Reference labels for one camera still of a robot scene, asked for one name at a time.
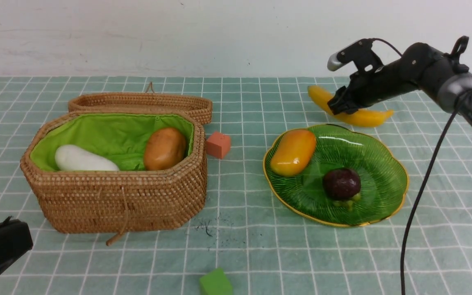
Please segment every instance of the black cable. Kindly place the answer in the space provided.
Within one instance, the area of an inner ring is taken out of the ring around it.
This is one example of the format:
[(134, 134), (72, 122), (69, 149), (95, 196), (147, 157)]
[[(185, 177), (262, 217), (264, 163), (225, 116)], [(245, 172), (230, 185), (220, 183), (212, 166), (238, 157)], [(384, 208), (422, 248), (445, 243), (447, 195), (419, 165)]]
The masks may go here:
[(399, 56), (402, 56), (402, 54), (398, 51), (398, 49), (396, 49), (396, 47), (393, 46), (393, 45), (392, 45), (391, 43), (389, 43), (388, 41), (385, 41), (384, 39), (379, 39), (379, 38), (371, 38), (371, 40), (384, 42), (384, 43), (387, 44), (389, 47), (391, 47)]
[(427, 168), (427, 172), (425, 173), (424, 180), (422, 181), (422, 185), (420, 187), (420, 190), (418, 191), (418, 195), (416, 196), (416, 200), (414, 201), (413, 207), (411, 209), (411, 214), (409, 216), (407, 225), (405, 226), (405, 232), (404, 232), (403, 241), (402, 241), (402, 252), (400, 256), (400, 281), (401, 281), (402, 295), (405, 295), (405, 272), (404, 272), (405, 245), (407, 243), (409, 230), (411, 229), (414, 213), (416, 212), (416, 209), (418, 208), (418, 202), (420, 201), (420, 198), (422, 197), (422, 194), (425, 190), (425, 185), (427, 184), (427, 180), (429, 179), (431, 170), (433, 170), (434, 161), (436, 159), (436, 156), (438, 155), (438, 152), (440, 151), (440, 146), (442, 145), (442, 142), (447, 134), (447, 131), (449, 127), (451, 126), (451, 123), (455, 119), (455, 116), (458, 114), (458, 111), (460, 110), (461, 106), (464, 104), (464, 101), (468, 98), (469, 99), (472, 98), (472, 88), (461, 92), (459, 95), (457, 95), (455, 99), (455, 104), (456, 104), (455, 110), (449, 117), (449, 120), (447, 120), (444, 130), (442, 131), (442, 134), (440, 135), (440, 138), (438, 139), (435, 150), (433, 152), (433, 156), (431, 157), (431, 162), (429, 162), (429, 167)]

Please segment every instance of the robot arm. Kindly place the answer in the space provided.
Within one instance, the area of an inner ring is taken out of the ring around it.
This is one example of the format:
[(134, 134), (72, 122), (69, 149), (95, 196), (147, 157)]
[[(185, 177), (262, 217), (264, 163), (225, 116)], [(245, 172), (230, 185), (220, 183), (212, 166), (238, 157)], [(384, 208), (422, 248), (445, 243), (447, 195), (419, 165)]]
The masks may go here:
[(350, 75), (348, 86), (339, 88), (329, 101), (334, 114), (352, 114), (360, 108), (393, 97), (422, 90), (445, 112), (452, 113), (461, 102), (459, 114), (472, 126), (472, 74), (466, 65), (459, 63), (469, 38), (457, 40), (450, 54), (425, 44), (414, 43), (398, 60), (382, 64), (371, 50), (373, 41), (361, 39), (333, 54), (327, 63), (336, 71), (353, 62), (358, 69)]

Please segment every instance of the green glass plate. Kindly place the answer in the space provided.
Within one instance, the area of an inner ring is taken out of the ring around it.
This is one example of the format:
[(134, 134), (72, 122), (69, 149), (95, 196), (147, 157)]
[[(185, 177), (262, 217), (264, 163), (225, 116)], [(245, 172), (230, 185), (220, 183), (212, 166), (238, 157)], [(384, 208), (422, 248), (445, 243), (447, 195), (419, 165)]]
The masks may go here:
[[(307, 167), (294, 177), (270, 169), (280, 135), (263, 159), (265, 177), (281, 202), (292, 211), (322, 224), (339, 227), (365, 226), (395, 215), (403, 206), (409, 177), (404, 166), (382, 142), (332, 124), (315, 125), (316, 151)], [(352, 211), (333, 205), (322, 187), (322, 177), (335, 168), (356, 170), (361, 198)]]

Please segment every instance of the wicker basket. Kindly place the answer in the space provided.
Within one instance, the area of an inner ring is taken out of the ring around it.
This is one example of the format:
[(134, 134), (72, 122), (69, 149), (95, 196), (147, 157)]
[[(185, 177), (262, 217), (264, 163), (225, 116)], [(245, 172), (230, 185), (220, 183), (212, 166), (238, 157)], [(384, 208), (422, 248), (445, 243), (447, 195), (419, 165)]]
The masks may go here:
[(153, 110), (150, 114), (177, 114), (193, 123), (193, 150), (179, 164), (160, 171), (47, 172), (32, 162), (30, 153), (45, 135), (87, 113), (146, 114), (146, 110), (73, 111), (42, 126), (20, 161), (45, 218), (61, 233), (117, 233), (181, 227), (201, 211), (207, 192), (207, 155), (203, 126), (180, 111)]
[(180, 110), (200, 124), (209, 124), (212, 120), (212, 101), (190, 95), (170, 93), (142, 92), (103, 92), (78, 96), (68, 102), (69, 112), (78, 110), (110, 110), (118, 108), (142, 109), (145, 112)]

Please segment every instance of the orange sponge cube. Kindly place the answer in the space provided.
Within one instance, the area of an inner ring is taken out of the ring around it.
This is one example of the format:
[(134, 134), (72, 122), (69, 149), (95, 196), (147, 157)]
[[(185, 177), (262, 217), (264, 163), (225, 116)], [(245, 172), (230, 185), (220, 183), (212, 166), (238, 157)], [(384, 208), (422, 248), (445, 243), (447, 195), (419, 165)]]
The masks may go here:
[(207, 154), (218, 159), (223, 159), (231, 149), (230, 136), (218, 131), (212, 133), (206, 141)]

